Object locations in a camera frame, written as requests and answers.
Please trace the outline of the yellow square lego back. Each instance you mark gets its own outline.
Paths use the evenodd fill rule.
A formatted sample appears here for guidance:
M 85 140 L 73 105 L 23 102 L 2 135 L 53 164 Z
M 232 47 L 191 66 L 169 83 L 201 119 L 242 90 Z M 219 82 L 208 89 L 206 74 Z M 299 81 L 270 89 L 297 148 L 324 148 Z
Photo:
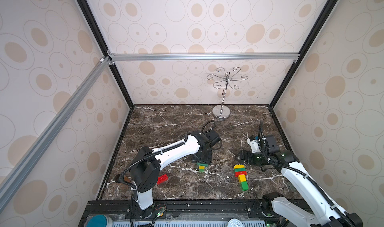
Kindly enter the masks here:
M 244 168 L 245 166 L 240 164 L 234 166 L 234 169 L 244 169 Z

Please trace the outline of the green long lego back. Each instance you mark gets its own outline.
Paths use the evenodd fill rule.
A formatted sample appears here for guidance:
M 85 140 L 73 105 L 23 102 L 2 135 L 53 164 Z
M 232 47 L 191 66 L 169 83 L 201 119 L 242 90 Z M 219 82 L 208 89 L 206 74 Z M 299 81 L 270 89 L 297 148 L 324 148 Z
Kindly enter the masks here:
M 237 168 L 237 169 L 234 169 L 234 171 L 237 173 L 237 172 L 246 172 L 246 169 L 245 168 Z

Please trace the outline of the green long lego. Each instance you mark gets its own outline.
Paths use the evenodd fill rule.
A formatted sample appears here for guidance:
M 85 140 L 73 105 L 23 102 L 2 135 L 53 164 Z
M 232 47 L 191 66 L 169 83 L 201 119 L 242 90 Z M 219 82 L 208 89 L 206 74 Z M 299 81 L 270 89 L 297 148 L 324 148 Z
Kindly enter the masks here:
M 208 167 L 208 166 L 209 166 L 209 164 L 197 163 L 197 166 L 204 166 L 204 167 Z
M 237 169 L 234 169 L 234 171 L 237 173 L 237 172 L 246 172 L 246 169 L 245 168 L 237 168 Z

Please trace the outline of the red long lego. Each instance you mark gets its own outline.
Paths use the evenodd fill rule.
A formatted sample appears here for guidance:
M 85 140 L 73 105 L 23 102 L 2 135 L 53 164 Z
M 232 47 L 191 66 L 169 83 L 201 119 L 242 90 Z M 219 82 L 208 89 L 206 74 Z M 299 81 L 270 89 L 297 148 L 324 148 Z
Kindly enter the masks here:
M 238 177 L 240 175 L 244 175 L 246 176 L 247 175 L 247 172 L 246 171 L 239 171 L 239 172 L 235 172 L 235 176 Z
M 157 185 L 160 185 L 168 180 L 169 180 L 169 177 L 167 174 L 161 175 L 158 177 Z

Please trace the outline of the green long lego front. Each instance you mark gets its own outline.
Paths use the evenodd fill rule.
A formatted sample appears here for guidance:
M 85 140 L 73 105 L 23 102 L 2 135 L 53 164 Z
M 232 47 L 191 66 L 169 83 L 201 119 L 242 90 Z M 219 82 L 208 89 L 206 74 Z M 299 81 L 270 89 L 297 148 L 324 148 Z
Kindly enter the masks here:
M 208 166 L 209 166 L 209 164 L 197 163 L 197 166 L 204 166 L 204 167 L 208 167 Z

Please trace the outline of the green square lego front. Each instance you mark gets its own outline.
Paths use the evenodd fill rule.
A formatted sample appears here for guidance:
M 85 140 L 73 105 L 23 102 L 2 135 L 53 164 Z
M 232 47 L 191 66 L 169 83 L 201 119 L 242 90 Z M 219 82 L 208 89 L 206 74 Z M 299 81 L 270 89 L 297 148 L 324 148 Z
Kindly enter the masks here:
M 246 181 L 240 182 L 242 191 L 248 191 L 249 190 L 249 185 Z

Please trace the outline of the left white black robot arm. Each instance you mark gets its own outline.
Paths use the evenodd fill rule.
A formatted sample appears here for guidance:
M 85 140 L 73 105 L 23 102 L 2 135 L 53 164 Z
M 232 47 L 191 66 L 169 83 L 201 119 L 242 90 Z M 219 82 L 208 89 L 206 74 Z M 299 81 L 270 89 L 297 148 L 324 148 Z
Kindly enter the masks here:
M 170 145 L 150 149 L 142 147 L 134 160 L 119 175 L 115 182 L 124 184 L 133 191 L 133 201 L 140 210 L 154 207 L 153 187 L 157 184 L 160 171 L 169 164 L 187 156 L 200 167 L 212 163 L 214 146 L 221 143 L 220 135 L 215 131 L 214 120 L 206 122 L 202 129 L 186 134 L 181 140 Z

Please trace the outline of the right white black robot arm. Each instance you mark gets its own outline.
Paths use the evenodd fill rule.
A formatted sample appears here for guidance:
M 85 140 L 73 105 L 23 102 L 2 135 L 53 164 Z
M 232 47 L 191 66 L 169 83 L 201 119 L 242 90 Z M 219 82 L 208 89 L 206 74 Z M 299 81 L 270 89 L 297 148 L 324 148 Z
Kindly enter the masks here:
M 235 176 L 242 190 L 246 184 L 246 164 L 258 167 L 272 166 L 290 181 L 303 197 L 311 212 L 298 207 L 278 192 L 263 195 L 261 212 L 265 217 L 279 215 L 297 227 L 361 227 L 362 219 L 355 213 L 348 213 L 337 204 L 311 177 L 297 156 L 289 150 L 280 150 L 274 136 L 264 135 L 263 124 L 256 136 L 247 139 L 250 151 L 240 151 L 239 163 L 234 166 Z

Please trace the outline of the chrome hook stand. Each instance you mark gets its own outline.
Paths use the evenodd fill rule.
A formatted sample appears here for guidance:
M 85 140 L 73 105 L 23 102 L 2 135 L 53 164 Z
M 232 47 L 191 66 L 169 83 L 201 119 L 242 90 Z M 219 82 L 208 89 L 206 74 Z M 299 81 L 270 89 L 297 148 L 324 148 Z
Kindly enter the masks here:
M 231 115 L 231 110 L 229 109 L 229 107 L 225 106 L 225 99 L 228 92 L 228 88 L 235 91 L 240 89 L 238 85 L 232 84 L 232 82 L 245 82 L 249 78 L 246 75 L 240 75 L 239 78 L 236 78 L 236 75 L 240 72 L 241 67 L 238 66 L 231 68 L 230 71 L 227 71 L 223 67 L 219 67 L 216 69 L 215 73 L 207 75 L 208 81 L 214 81 L 213 87 L 217 90 L 222 90 L 220 104 L 214 106 L 212 109 L 213 116 L 218 120 L 226 120 Z

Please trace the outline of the teal white round object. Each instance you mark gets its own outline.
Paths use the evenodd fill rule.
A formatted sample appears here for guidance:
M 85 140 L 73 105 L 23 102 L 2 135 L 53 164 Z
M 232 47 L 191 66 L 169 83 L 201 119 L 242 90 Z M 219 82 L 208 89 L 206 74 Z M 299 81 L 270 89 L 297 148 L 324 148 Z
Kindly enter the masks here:
M 86 223 L 85 227 L 113 227 L 113 220 L 111 217 L 105 215 L 97 215 L 91 217 Z

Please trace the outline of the horizontal aluminium rail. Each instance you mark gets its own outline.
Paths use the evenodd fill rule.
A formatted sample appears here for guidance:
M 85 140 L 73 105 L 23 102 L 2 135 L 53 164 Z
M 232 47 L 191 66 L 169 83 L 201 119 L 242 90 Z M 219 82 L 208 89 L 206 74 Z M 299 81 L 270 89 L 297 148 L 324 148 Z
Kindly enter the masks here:
M 299 53 L 111 54 L 113 61 L 296 60 Z

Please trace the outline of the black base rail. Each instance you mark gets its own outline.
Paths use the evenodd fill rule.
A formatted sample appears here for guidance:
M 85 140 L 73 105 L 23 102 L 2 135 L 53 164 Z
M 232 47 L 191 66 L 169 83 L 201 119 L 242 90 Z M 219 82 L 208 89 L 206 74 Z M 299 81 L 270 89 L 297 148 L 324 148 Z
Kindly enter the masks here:
M 136 227 L 154 222 L 156 227 L 225 227 L 229 220 L 238 219 L 245 227 L 286 227 L 286 218 L 270 214 L 262 208 L 261 200 L 160 200 L 153 209 L 142 211 L 136 202 L 90 201 L 86 205 L 80 227 L 92 217 L 104 215 L 114 226 Z

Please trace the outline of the left slanted aluminium rail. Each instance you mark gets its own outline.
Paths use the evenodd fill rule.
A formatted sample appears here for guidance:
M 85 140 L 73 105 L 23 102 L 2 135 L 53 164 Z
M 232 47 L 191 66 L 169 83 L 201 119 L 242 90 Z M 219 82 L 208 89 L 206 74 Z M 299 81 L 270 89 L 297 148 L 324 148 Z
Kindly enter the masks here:
M 1 185 L 1 211 L 3 211 L 8 205 L 22 183 L 36 166 L 55 137 L 68 121 L 69 117 L 71 117 L 80 102 L 84 99 L 85 95 L 89 92 L 97 78 L 109 65 L 111 60 L 111 57 L 105 56 L 101 61 L 99 61 L 87 78 L 77 88 L 74 94 L 70 96 L 69 100 L 65 103 L 55 118 L 53 118 L 43 133 L 37 138 L 31 148 L 10 172 L 8 177 L 5 179 L 5 182 Z

